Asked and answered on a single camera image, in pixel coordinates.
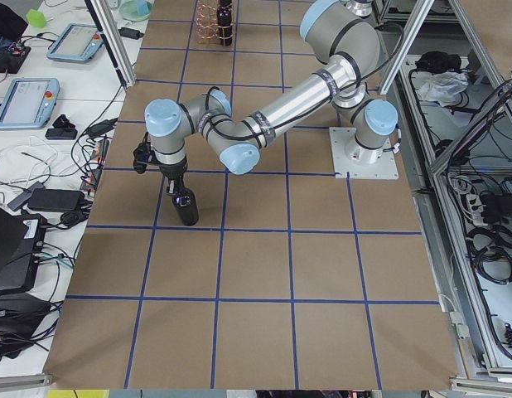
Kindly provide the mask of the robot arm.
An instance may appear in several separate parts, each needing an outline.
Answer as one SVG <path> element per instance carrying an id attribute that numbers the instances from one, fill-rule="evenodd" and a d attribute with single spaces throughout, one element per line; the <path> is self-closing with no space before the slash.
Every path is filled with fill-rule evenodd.
<path id="1" fill-rule="evenodd" d="M 144 110 L 147 133 L 133 152 L 135 171 L 159 167 L 173 184 L 170 193 L 177 194 L 187 170 L 185 140 L 199 134 L 231 173 L 245 174 L 258 164 L 261 149 L 325 104 L 334 104 L 369 139 L 367 149 L 377 149 L 377 138 L 394 131 L 398 114 L 384 100 L 368 101 L 364 91 L 364 81 L 377 71 L 376 30 L 338 1 L 316 1 L 299 32 L 322 67 L 242 121 L 232 120 L 230 102 L 215 87 L 185 103 L 150 102 Z"/>

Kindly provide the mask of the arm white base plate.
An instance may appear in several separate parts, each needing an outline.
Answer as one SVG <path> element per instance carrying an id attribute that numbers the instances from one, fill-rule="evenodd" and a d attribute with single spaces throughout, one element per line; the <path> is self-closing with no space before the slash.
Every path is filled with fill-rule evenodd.
<path id="1" fill-rule="evenodd" d="M 397 180 L 399 174 L 390 139 L 385 138 L 382 148 L 366 149 L 356 142 L 355 131 L 355 128 L 329 128 L 335 177 Z"/>

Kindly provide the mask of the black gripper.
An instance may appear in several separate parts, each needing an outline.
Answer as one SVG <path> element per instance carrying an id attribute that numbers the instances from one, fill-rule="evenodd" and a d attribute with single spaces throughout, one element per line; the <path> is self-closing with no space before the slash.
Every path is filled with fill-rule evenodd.
<path id="1" fill-rule="evenodd" d="M 187 170 L 187 162 L 172 165 L 160 164 L 159 169 L 167 179 L 168 192 L 183 192 L 186 189 L 183 178 Z"/>

